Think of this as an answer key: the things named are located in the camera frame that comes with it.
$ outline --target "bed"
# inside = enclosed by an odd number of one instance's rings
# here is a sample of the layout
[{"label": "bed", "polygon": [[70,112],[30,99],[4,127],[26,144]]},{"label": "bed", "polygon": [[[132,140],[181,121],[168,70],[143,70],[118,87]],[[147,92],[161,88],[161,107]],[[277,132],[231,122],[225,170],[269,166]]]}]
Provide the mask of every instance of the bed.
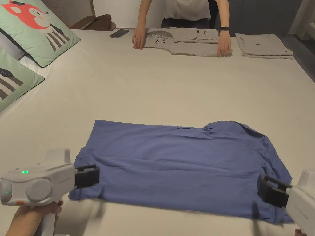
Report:
[{"label": "bed", "polygon": [[[0,173],[69,148],[74,162],[96,119],[203,127],[237,121],[267,135],[296,184],[315,168],[315,84],[295,60],[172,56],[132,48],[133,31],[74,30],[81,42],[46,68],[21,63],[45,81],[0,113]],[[295,225],[64,197],[56,233],[71,235],[293,235]],[[15,207],[0,206],[0,235]]]}]

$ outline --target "gray t-shirt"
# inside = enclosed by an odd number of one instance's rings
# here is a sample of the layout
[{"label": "gray t-shirt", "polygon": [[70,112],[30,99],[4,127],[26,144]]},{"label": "gray t-shirt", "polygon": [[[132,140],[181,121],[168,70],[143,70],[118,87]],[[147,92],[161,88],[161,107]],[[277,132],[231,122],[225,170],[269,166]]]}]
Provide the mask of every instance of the gray t-shirt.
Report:
[{"label": "gray t-shirt", "polygon": [[165,18],[200,20],[210,19],[208,0],[167,0]]}]

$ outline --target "pillow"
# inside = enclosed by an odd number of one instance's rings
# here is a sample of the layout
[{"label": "pillow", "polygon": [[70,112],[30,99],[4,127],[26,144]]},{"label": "pillow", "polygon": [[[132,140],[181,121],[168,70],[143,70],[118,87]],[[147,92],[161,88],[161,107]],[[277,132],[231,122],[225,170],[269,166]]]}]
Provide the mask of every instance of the pillow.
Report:
[{"label": "pillow", "polygon": [[0,0],[0,31],[46,67],[80,39],[40,0]]},{"label": "pillow", "polygon": [[0,48],[3,48],[11,57],[20,59],[25,53],[0,33]]},{"label": "pillow", "polygon": [[0,48],[0,112],[43,80]]}]

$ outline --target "black watch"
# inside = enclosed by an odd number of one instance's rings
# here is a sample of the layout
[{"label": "black watch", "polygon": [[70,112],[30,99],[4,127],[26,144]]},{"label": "black watch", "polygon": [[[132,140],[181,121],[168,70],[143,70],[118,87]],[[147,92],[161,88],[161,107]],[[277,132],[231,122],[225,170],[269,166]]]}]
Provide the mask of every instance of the black watch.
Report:
[{"label": "black watch", "polygon": [[230,31],[230,28],[225,26],[225,27],[220,27],[220,31]]}]

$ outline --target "human hand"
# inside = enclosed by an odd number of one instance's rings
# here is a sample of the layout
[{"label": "human hand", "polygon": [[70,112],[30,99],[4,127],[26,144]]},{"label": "human hand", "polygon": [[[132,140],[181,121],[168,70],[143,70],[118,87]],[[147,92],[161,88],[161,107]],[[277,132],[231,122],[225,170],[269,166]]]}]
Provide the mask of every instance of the human hand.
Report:
[{"label": "human hand", "polygon": [[226,56],[231,52],[231,37],[229,31],[221,31],[218,42],[218,57]]},{"label": "human hand", "polygon": [[59,214],[63,201],[52,202],[46,206],[20,206],[15,213],[6,236],[33,236],[42,218],[48,214]]},{"label": "human hand", "polygon": [[306,236],[306,234],[302,234],[302,231],[300,229],[295,230],[295,236]]},{"label": "human hand", "polygon": [[138,23],[137,28],[135,29],[134,35],[132,37],[132,43],[134,49],[143,49],[144,40],[146,38],[146,26],[144,23]]}]

